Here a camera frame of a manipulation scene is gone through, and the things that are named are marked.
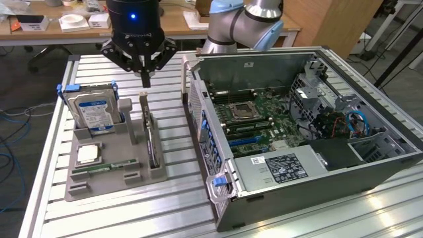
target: blue cable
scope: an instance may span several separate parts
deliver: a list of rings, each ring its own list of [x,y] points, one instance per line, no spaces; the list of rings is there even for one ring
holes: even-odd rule
[[[13,123],[24,123],[27,125],[27,130],[25,132],[23,133],[23,135],[20,137],[17,137],[13,141],[8,142],[7,145],[12,145],[13,143],[16,143],[17,141],[20,141],[28,134],[29,132],[29,129],[31,129],[31,125],[28,122],[25,121],[21,121],[21,120],[12,120],[4,116],[0,116],[4,120],[9,121],[9,122],[13,122]]]
[[[15,199],[15,201],[11,202],[9,205],[7,205],[3,208],[3,210],[0,211],[0,214],[1,214],[11,206],[13,206],[24,198],[24,196],[25,196],[25,180],[24,180],[24,175],[23,175],[23,172],[21,172],[21,167],[20,167],[20,163],[19,163],[17,159],[11,154],[0,153],[0,155],[8,156],[11,159],[13,159],[13,162],[15,162],[16,167],[17,167],[17,173],[19,173],[19,176],[20,176],[20,181],[21,181],[20,196]]]
[[[363,123],[364,123],[364,128],[366,128],[366,134],[368,135],[370,134],[370,126],[368,126],[368,122],[367,122],[367,118],[364,116],[364,113],[360,112],[360,111],[351,111],[346,114],[346,122],[347,122],[347,125],[348,125],[348,128],[352,132],[355,132],[355,129],[352,127],[352,125],[350,124],[350,114],[358,114],[362,118],[363,118]]]

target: metal slotted workbench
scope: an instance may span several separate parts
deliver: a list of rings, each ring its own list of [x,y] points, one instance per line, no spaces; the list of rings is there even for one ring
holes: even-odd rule
[[[400,109],[375,93],[358,72],[331,51],[322,50],[416,136],[423,138],[422,127],[412,126],[415,121],[399,116]],[[399,172],[368,192],[238,230],[226,233],[215,231],[180,100],[180,59],[186,53],[192,52],[178,53],[164,69],[156,72],[148,89],[141,88],[141,80],[132,73],[124,72],[100,55],[69,60],[63,84],[91,85],[116,80],[120,97],[132,99],[133,118],[141,117],[139,91],[149,92],[149,108],[159,119],[170,179],[65,202],[73,119],[61,100],[57,100],[20,237],[423,237],[422,163]],[[328,72],[328,76],[328,81],[342,94],[351,92],[334,73]]]

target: robotic arm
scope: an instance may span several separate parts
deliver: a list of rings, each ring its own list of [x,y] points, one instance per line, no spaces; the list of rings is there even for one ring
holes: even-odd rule
[[[160,27],[159,0],[107,0],[105,4],[113,31],[101,53],[124,71],[139,73],[143,87],[149,88],[153,71],[164,67],[176,53],[175,42],[164,37]]]
[[[175,42],[160,27],[159,0],[107,0],[112,20],[112,39],[103,44],[103,55],[127,72],[141,76],[148,88],[153,71],[160,70],[176,53]],[[236,42],[268,50],[282,32],[282,0],[214,0],[208,39],[202,53],[236,52]]]
[[[236,42],[258,51],[267,51],[275,44],[283,22],[283,0],[214,0],[208,39],[202,53],[236,52]]]

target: floor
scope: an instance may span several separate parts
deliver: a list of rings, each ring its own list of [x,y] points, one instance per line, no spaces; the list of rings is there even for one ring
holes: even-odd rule
[[[367,32],[372,35],[382,24],[383,19],[374,19]],[[386,39],[388,33],[399,26],[398,23],[392,23],[382,40]],[[392,51],[384,54],[386,59],[380,59],[375,67],[372,68],[372,74],[379,77],[384,69],[390,65],[399,51],[404,48],[410,39],[416,33],[408,30],[404,36],[400,38]],[[192,50],[198,47],[199,41],[184,42],[183,50]],[[93,44],[87,45],[69,45],[68,49],[77,55],[93,55],[99,54]],[[0,57],[0,72],[1,75],[1,87],[0,87],[0,109],[5,110],[15,107],[29,107],[41,103],[51,103],[56,101],[56,85],[61,82],[63,73],[67,66],[67,56],[63,52],[56,51],[48,55],[48,57],[40,62],[40,71],[33,74],[27,71],[25,63],[31,57],[39,52],[43,47],[33,47],[35,51],[27,53],[23,47],[15,47],[13,51]],[[422,52],[423,42],[415,47],[414,51],[407,56],[404,63]],[[359,61],[355,56],[350,57],[350,60]],[[371,66],[375,59],[368,62],[362,62],[366,66]],[[366,73],[367,69],[362,63],[351,63],[360,73]],[[374,82],[375,79],[367,74],[366,78]],[[404,69],[403,73],[392,80],[386,86],[386,92],[394,102],[404,109],[404,111],[416,119],[419,123],[423,123],[423,111],[420,103],[423,101],[423,63],[416,70]],[[33,114],[48,113],[53,110],[53,107],[48,106],[37,108]],[[23,109],[11,111],[8,113],[19,113]],[[13,145],[11,149],[16,158],[19,159],[21,170],[25,180],[25,196],[24,199],[17,202],[11,210],[7,210],[0,214],[0,237],[15,238],[17,237],[24,208],[28,202],[32,183],[36,175],[37,164],[43,152],[44,140],[51,123],[51,116],[32,117],[31,118],[31,131],[28,135]],[[13,120],[27,120],[25,116],[17,116]],[[20,127],[19,123],[11,123],[0,118],[0,136],[5,137]],[[5,149],[0,147],[0,153],[7,153]],[[0,179],[5,176],[8,168],[0,169]],[[0,183],[0,210],[9,204],[19,196],[21,192],[21,183],[17,171],[15,170],[12,176]]]

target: green pcb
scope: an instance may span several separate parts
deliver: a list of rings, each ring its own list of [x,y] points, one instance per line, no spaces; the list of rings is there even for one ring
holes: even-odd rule
[[[254,101],[259,118],[274,119],[274,126],[270,129],[254,131],[254,136],[262,136],[258,143],[232,146],[234,155],[246,154],[251,151],[272,151],[272,141],[284,140],[290,147],[296,147],[304,141],[304,137],[296,129],[296,123],[284,114],[286,103],[280,95],[272,95],[268,90],[256,91],[258,97]],[[215,105],[216,114],[222,123],[239,122],[232,114],[230,104]]]
[[[136,161],[136,159],[131,159],[131,160],[124,160],[124,161],[119,161],[119,162],[115,162],[115,163],[108,163],[108,164],[101,164],[101,165],[84,167],[84,168],[72,170],[72,174],[81,173],[81,172],[85,172],[85,171],[89,174],[93,174],[93,173],[103,172],[103,171],[116,170],[116,169],[123,168],[124,164],[132,163],[135,161]]]

